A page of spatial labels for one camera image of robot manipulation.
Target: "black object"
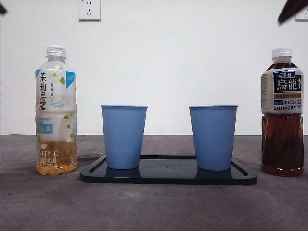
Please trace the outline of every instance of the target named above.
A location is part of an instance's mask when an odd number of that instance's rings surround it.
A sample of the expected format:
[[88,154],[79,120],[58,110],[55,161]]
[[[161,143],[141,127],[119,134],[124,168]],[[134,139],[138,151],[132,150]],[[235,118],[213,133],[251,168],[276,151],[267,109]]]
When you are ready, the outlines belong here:
[[0,14],[5,14],[7,10],[4,8],[4,6],[0,3]]
[[243,164],[232,160],[227,171],[207,171],[197,167],[196,156],[141,155],[137,168],[117,170],[108,168],[102,156],[80,173],[89,183],[145,183],[145,184],[209,184],[253,185],[257,175]]
[[307,5],[308,0],[288,0],[278,17],[278,22],[285,22]]

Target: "cup rim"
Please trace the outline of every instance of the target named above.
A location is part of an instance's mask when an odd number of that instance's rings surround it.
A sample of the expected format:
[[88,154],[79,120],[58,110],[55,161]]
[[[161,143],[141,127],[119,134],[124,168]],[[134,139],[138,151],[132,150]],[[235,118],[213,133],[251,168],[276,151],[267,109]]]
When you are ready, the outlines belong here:
[[204,106],[190,106],[189,108],[209,108],[209,107],[238,107],[238,105],[204,105]]
[[147,108],[148,106],[140,105],[117,105],[117,104],[102,104],[101,107],[138,107],[138,108]]

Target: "white bottle cap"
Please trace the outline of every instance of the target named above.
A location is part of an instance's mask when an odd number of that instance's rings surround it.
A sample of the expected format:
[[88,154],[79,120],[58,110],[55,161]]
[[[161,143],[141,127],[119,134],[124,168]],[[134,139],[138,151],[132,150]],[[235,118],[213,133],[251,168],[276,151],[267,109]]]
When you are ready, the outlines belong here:
[[48,55],[56,55],[56,56],[62,56],[66,58],[66,49],[61,46],[50,45],[50,46],[47,46],[47,50],[46,50],[46,57]]
[[292,48],[291,47],[277,47],[274,48],[271,57],[280,57],[280,56],[291,56],[292,57]]

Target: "bottle shoulder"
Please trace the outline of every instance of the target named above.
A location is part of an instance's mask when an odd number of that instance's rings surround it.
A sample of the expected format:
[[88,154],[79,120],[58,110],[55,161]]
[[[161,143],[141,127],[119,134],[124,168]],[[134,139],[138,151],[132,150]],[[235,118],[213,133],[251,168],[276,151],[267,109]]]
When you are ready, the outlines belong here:
[[271,69],[283,69],[283,68],[298,68],[294,63],[292,62],[287,62],[287,63],[275,63],[275,64],[272,64],[268,69],[268,70],[271,70]]
[[62,61],[48,61],[44,63],[39,69],[56,69],[56,70],[65,70],[65,71],[73,71],[72,68],[66,63]]

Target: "tray rim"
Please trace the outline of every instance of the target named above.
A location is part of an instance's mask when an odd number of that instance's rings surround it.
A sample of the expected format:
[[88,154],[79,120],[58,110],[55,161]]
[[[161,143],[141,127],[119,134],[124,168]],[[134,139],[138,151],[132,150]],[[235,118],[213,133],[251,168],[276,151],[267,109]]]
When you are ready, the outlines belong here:
[[[195,155],[140,155],[140,159],[182,159],[194,160]],[[230,180],[192,179],[192,178],[135,178],[135,177],[102,177],[90,173],[99,163],[106,161],[106,154],[99,157],[80,172],[80,180],[86,183],[130,183],[130,184],[187,184],[187,185],[254,185],[257,174],[236,159],[231,164],[238,170],[247,173],[246,176]]]

